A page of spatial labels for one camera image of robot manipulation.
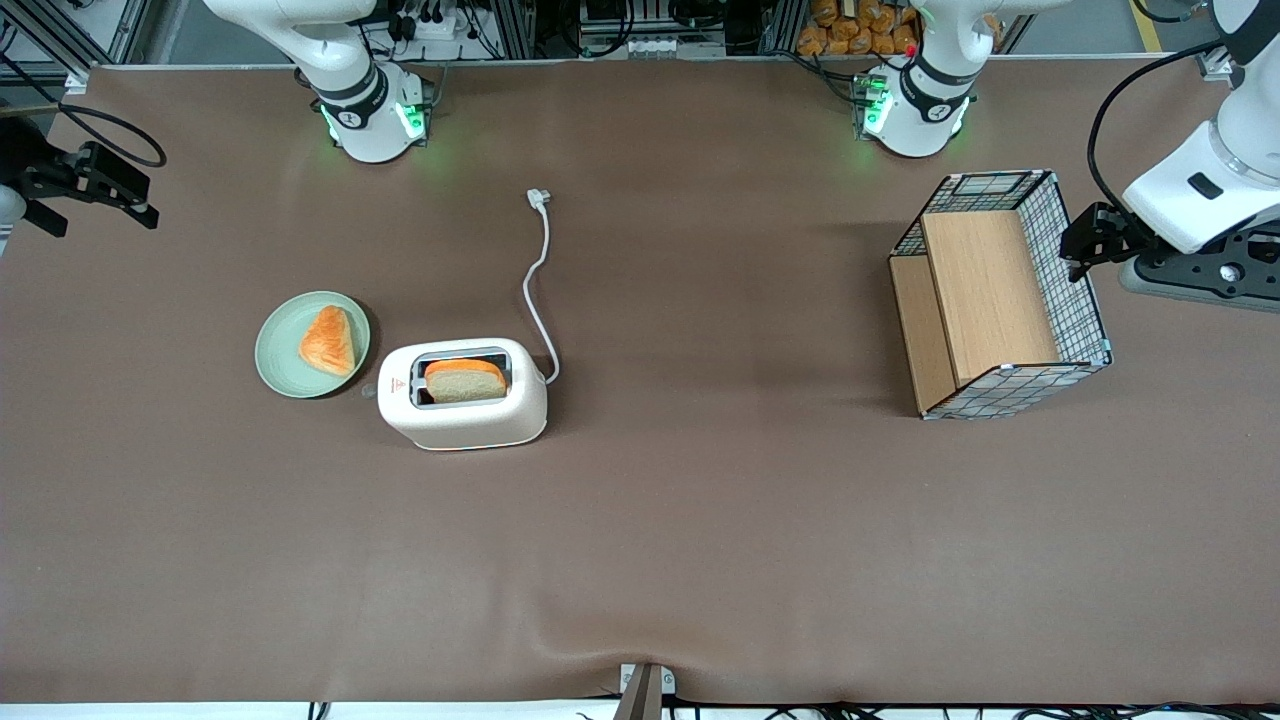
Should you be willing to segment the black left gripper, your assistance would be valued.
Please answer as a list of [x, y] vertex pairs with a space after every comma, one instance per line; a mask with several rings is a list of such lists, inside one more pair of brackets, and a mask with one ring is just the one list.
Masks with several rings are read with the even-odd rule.
[[1060, 259], [1068, 281], [1084, 279], [1093, 263], [1123, 263], [1151, 250], [1149, 228], [1124, 208], [1094, 202], [1085, 210], [1085, 225], [1070, 225], [1060, 237]]

